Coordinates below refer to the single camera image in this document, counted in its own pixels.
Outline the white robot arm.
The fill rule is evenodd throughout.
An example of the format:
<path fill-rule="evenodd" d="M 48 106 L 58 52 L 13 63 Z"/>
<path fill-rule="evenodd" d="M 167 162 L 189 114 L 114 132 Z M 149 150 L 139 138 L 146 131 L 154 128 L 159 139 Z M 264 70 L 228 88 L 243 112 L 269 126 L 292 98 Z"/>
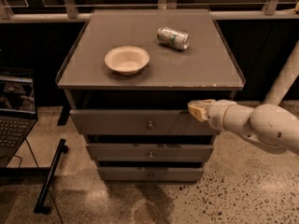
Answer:
<path fill-rule="evenodd" d="M 191 115 L 215 130 L 231 132 L 259 149 L 299 155 L 299 118 L 279 106 L 299 76 L 299 42 L 267 93 L 255 108 L 229 100 L 188 102 Z"/>

